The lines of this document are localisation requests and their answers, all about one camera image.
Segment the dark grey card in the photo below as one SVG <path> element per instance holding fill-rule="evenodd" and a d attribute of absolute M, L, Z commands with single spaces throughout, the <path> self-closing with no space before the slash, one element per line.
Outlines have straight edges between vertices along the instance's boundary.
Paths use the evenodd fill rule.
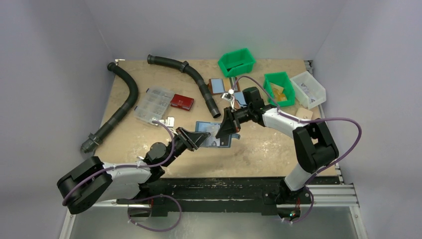
<path fill-rule="evenodd" d="M 230 148 L 231 147 L 231 141 L 232 141 L 232 135 L 226 135 L 219 139 L 220 141 L 220 147 L 223 148 Z"/>

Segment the blue leather card holder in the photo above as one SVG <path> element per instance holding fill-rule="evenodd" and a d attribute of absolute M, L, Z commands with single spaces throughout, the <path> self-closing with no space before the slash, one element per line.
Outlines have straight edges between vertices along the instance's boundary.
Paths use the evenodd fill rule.
<path fill-rule="evenodd" d="M 209 132 L 211 135 L 210 137 L 201 145 L 201 147 L 208 147 L 208 148 L 221 148 L 220 141 L 215 137 L 216 133 L 220 128 L 220 123 L 216 122 L 206 122 L 206 121 L 197 121 L 195 132 Z M 233 139 L 240 139 L 240 135 L 235 133 L 232 134 Z"/>

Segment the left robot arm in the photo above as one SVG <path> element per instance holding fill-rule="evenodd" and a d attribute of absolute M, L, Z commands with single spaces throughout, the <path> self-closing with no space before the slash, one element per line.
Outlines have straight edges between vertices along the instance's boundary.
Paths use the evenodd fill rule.
<path fill-rule="evenodd" d="M 82 162 L 57 182 L 63 206 L 71 214 L 79 214 L 97 202 L 134 199 L 142 186 L 164 175 L 164 167 L 184 151 L 197 150 L 211 136 L 209 132 L 191 132 L 182 127 L 168 132 L 171 136 L 168 144 L 152 144 L 145 157 L 135 163 L 105 163 L 97 156 Z"/>

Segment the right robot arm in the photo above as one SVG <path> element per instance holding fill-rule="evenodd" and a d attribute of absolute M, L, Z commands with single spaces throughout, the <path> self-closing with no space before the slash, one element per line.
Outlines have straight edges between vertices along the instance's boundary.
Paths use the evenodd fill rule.
<path fill-rule="evenodd" d="M 281 111 L 274 105 L 264 103 L 256 87 L 247 88 L 242 94 L 247 106 L 238 110 L 225 108 L 223 121 L 215 137 L 238 133 L 242 123 L 253 121 L 292 138 L 298 163 L 280 182 L 278 194 L 272 196 L 278 204 L 292 200 L 317 170 L 338 158 L 339 151 L 334 139 L 323 121 L 301 122 L 292 115 L 281 116 Z"/>

